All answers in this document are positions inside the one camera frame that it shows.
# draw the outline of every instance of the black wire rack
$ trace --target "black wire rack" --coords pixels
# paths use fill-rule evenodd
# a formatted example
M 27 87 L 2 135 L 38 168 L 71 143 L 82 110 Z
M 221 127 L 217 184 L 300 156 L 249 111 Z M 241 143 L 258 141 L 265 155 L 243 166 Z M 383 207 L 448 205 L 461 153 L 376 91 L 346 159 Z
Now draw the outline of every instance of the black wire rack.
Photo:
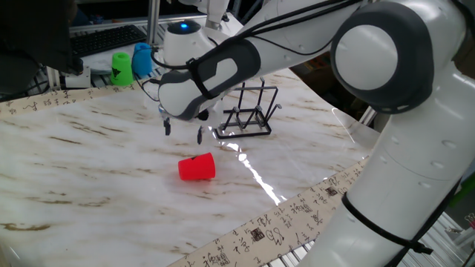
M 231 110 L 225 110 L 224 113 L 228 114 L 228 118 L 226 122 L 221 123 L 218 129 L 215 129 L 214 132 L 216 133 L 216 137 L 219 139 L 231 139 L 231 138 L 239 138 L 239 137 L 251 137 L 251 136 L 264 136 L 270 135 L 272 129 L 269 125 L 269 120 L 274 114 L 276 109 L 281 109 L 282 106 L 280 104 L 274 105 L 275 97 L 278 93 L 278 88 L 275 86 L 266 86 L 266 81 L 261 78 L 262 84 L 260 87 L 246 87 L 246 83 L 243 82 L 242 87 L 235 88 L 236 91 L 240 91 L 239 101 L 236 107 L 233 107 Z M 251 90 L 258 90 L 259 97 L 258 97 L 258 104 L 253 108 L 241 108 L 243 103 L 244 92 L 251 91 Z M 274 94 L 272 96 L 272 100 L 269 103 L 269 107 L 267 111 L 264 111 L 261 107 L 261 100 L 262 95 L 265 90 L 273 90 Z M 244 132 L 249 125 L 257 125 L 259 127 L 259 131 L 249 131 Z M 229 134 L 229 135 L 222 135 L 222 133 L 230 128 L 230 127 L 238 127 L 238 130 L 241 133 Z

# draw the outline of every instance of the monitor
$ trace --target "monitor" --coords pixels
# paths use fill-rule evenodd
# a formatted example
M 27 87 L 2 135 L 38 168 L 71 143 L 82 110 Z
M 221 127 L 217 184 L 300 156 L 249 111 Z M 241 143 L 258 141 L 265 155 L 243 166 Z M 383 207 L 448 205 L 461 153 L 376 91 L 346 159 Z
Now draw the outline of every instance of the monitor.
M 40 64 L 78 74 L 69 42 L 71 0 L 0 1 L 0 93 L 27 90 Z

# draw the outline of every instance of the red cup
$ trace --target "red cup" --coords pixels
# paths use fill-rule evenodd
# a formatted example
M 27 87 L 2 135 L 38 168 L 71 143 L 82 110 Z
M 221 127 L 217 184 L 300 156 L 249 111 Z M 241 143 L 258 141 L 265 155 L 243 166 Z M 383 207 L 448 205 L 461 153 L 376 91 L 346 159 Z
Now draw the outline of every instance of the red cup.
M 178 172 L 182 180 L 211 179 L 216 177 L 216 167 L 211 153 L 194 156 L 178 162 Z

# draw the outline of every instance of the desk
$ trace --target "desk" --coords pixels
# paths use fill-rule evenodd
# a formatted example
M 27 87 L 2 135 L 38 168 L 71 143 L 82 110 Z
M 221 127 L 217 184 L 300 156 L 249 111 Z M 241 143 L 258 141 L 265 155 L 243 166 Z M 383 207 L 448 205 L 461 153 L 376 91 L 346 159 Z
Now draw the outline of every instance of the desk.
M 167 137 L 138 90 L 3 119 L 0 240 L 32 266 L 167 266 L 370 153 L 378 134 L 290 70 L 265 79 L 284 108 L 265 137 L 198 145 L 178 121 Z M 179 180 L 205 152 L 217 177 Z

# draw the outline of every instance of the black band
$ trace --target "black band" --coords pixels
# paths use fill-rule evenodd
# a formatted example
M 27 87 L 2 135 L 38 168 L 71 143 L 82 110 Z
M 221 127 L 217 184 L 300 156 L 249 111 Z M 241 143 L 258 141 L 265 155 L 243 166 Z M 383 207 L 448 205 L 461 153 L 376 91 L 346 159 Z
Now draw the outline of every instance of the black band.
M 216 96 L 211 95 L 208 89 L 206 89 L 206 86 L 201 81 L 200 74 L 198 73 L 198 64 L 199 62 L 196 59 L 190 59 L 186 63 L 186 65 L 188 66 L 188 71 L 191 74 L 191 78 L 198 87 L 198 90 L 200 90 L 201 94 L 207 99 L 213 99 Z
M 380 236 L 386 238 L 387 240 L 396 243 L 398 245 L 402 245 L 405 248 L 411 248 L 414 252 L 417 253 L 424 253 L 424 254 L 431 254 L 433 249 L 426 247 L 424 244 L 418 242 L 417 240 L 406 240 L 401 237 L 397 237 L 394 234 L 384 230 L 383 228 L 377 226 L 374 222 L 371 222 L 368 218 L 366 218 L 361 212 L 359 212 L 355 206 L 351 204 L 348 200 L 347 194 L 345 193 L 341 198 L 341 202 L 347 208 L 347 210 L 361 223 L 363 223 L 366 227 L 373 230 L 375 233 L 379 234 Z

